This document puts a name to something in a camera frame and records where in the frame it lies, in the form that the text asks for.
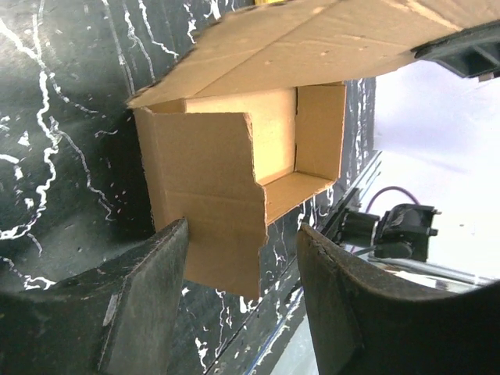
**brown cardboard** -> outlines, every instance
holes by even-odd
[[[259,296],[266,228],[339,176],[343,80],[500,18],[492,0],[293,0],[223,17],[134,109],[155,226],[186,216],[186,278]]]
[[[155,227],[189,222],[187,279],[259,297],[267,226],[339,176],[344,106],[333,85],[135,109]]]

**white wall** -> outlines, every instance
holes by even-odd
[[[433,263],[500,277],[500,79],[463,80],[417,62],[377,78],[375,147],[384,151],[373,195],[410,190],[443,214],[430,243]],[[373,212],[408,200],[382,195]]]

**open cardboard box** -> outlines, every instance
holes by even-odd
[[[294,0],[225,16],[129,101],[156,229],[187,217],[189,280],[259,296],[274,220],[336,181],[343,80],[500,18],[488,0]]]

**marble countertop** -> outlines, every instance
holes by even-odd
[[[134,118],[124,103],[189,51],[193,33],[243,5],[249,0],[2,2],[3,290],[49,288],[154,233]],[[348,82],[342,177],[271,226],[260,253],[264,299],[277,293],[295,260],[298,225],[325,216],[368,163],[373,103],[374,80]],[[284,298],[290,292],[280,291]],[[270,307],[277,322],[290,307],[279,301]],[[186,281],[170,373],[208,372],[241,330],[252,329],[245,322],[258,303]],[[246,342],[241,357],[250,361],[258,345]]]

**black table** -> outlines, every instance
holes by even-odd
[[[2,289],[49,288],[153,235],[134,118],[124,103],[168,72],[192,46],[194,32],[248,4],[2,2]],[[259,311],[272,311],[262,323],[266,327],[275,327],[293,308],[287,302],[297,280],[287,271],[295,261],[298,224],[325,216],[372,154],[374,80],[347,85],[341,179],[271,226],[269,244],[261,250]],[[257,305],[186,281],[170,373],[235,373],[217,359],[245,336],[234,355],[244,372],[269,334],[255,322]]]

